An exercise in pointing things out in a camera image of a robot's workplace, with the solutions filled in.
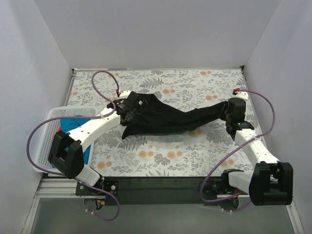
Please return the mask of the black t shirt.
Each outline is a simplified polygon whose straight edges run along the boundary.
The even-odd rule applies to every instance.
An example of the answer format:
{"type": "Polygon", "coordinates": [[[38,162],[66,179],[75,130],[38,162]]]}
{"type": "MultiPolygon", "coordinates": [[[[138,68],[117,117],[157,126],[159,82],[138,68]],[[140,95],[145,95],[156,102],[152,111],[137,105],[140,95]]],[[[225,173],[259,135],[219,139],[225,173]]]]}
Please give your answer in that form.
{"type": "Polygon", "coordinates": [[[134,135],[171,135],[196,128],[217,119],[226,120],[228,102],[183,112],[161,102],[154,94],[131,92],[126,101],[133,111],[125,123],[122,138],[134,135]]]}

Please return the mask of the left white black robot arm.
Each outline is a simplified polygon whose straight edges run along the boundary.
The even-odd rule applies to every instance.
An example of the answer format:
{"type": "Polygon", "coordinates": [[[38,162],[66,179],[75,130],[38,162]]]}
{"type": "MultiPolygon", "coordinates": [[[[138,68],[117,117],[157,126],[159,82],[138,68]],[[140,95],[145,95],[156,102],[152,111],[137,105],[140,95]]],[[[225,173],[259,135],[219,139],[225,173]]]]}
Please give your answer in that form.
{"type": "Polygon", "coordinates": [[[84,163],[83,153],[100,136],[129,120],[142,102],[133,91],[122,92],[121,98],[108,104],[98,115],[89,117],[85,124],[68,132],[59,131],[54,135],[48,161],[68,179],[87,184],[93,195],[103,191],[101,175],[84,163]]]}

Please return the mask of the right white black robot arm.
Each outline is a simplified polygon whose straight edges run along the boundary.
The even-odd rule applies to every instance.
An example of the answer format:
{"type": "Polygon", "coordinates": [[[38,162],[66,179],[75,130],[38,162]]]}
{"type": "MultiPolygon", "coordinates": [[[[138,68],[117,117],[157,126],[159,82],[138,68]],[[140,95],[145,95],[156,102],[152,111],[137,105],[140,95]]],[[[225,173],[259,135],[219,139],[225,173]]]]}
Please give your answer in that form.
{"type": "Polygon", "coordinates": [[[290,205],[293,200],[293,167],[281,162],[256,139],[254,127],[245,120],[246,102],[233,97],[228,100],[226,131],[242,147],[253,166],[252,172],[226,169],[220,187],[227,194],[245,192],[256,206],[290,205]]]}

